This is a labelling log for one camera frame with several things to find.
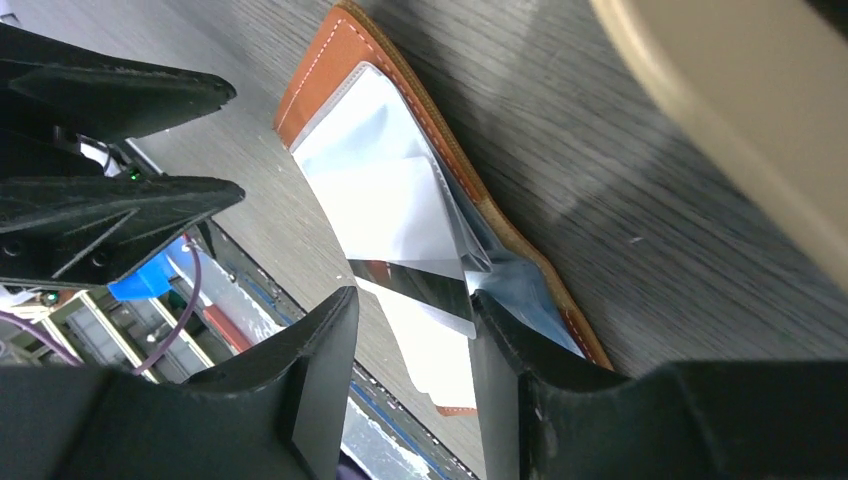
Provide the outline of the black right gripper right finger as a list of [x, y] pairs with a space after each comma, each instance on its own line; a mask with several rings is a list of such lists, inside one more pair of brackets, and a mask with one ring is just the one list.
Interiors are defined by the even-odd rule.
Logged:
[[629, 378], [472, 299], [491, 479], [843, 479], [843, 361], [677, 361]]

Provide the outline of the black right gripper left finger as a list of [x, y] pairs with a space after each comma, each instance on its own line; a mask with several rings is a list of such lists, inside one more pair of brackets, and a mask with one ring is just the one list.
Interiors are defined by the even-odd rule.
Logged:
[[102, 367], [1, 371], [5, 479], [332, 479], [357, 290], [182, 384]]

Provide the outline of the white card black stripe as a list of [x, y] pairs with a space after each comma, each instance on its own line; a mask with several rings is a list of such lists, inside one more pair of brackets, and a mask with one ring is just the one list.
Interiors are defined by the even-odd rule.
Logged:
[[316, 162], [304, 172], [356, 277], [475, 337], [443, 184], [430, 158]]

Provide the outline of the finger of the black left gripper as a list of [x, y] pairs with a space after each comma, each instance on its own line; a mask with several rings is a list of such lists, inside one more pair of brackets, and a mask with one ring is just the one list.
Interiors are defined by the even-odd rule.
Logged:
[[245, 197], [210, 177], [14, 178], [1, 183], [1, 282], [105, 286]]
[[237, 95], [223, 78], [104, 55], [1, 27], [1, 125], [59, 126], [112, 143], [219, 111]]

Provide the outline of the orange leather card holder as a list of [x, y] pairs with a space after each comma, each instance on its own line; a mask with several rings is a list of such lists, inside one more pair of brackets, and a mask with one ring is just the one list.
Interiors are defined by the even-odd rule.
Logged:
[[440, 414], [476, 411], [477, 291], [555, 344], [610, 366], [554, 267], [496, 205], [411, 66], [359, 5], [329, 10], [274, 129], [357, 284], [376, 297], [413, 385]]

